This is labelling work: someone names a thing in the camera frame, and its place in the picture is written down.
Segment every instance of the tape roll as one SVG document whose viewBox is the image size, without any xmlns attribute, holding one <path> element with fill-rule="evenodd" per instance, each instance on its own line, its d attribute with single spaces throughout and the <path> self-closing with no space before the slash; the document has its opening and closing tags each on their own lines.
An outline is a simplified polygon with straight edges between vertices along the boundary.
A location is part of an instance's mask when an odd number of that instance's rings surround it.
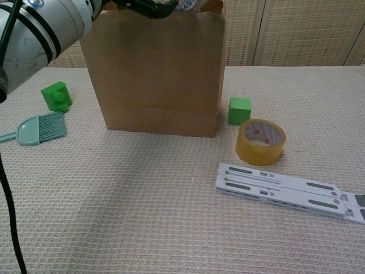
<svg viewBox="0 0 365 274">
<path fill-rule="evenodd" d="M 280 126 L 267 120 L 248 120 L 240 126 L 236 153 L 254 166 L 269 166 L 279 159 L 285 140 Z"/>
</svg>

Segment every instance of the brown paper bag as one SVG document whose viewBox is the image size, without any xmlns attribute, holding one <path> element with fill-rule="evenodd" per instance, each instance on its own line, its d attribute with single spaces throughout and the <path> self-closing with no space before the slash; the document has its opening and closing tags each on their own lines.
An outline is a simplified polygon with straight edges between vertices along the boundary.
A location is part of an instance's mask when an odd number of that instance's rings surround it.
<svg viewBox="0 0 365 274">
<path fill-rule="evenodd" d="M 209 12 L 103 11 L 81 45 L 107 128 L 213 137 L 224 34 L 224 17 Z"/>
</svg>

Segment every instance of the green toy block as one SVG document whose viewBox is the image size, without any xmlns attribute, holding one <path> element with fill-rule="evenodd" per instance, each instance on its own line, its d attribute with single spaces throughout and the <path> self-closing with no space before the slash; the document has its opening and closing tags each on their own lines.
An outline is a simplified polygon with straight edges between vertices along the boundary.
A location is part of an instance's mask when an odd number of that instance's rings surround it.
<svg viewBox="0 0 365 274">
<path fill-rule="evenodd" d="M 42 94 L 51 111 L 66 112 L 68 107 L 72 105 L 72 100 L 65 83 L 54 83 L 42 89 Z"/>
<path fill-rule="evenodd" d="M 229 103 L 228 123 L 241 125 L 250 119 L 251 100 L 248 98 L 231 97 Z"/>
</svg>

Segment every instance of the silicone brush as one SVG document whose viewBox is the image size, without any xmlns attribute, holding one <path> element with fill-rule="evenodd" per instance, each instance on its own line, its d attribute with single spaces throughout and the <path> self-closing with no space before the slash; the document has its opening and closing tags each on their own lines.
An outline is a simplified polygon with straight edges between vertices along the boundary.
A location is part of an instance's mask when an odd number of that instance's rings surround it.
<svg viewBox="0 0 365 274">
<path fill-rule="evenodd" d="M 54 112 L 24 121 L 16 132 L 0 136 L 0 143 L 16 139 L 22 146 L 36 146 L 66 135 L 64 113 Z"/>
</svg>

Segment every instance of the brush bristles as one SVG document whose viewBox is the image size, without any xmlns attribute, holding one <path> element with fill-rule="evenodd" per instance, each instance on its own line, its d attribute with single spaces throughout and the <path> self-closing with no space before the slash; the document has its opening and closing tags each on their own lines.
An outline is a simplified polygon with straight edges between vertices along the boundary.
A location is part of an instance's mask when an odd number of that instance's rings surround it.
<svg viewBox="0 0 365 274">
<path fill-rule="evenodd" d="M 67 135 L 64 113 L 55 112 L 39 117 L 39 141 L 46 142 Z"/>
</svg>

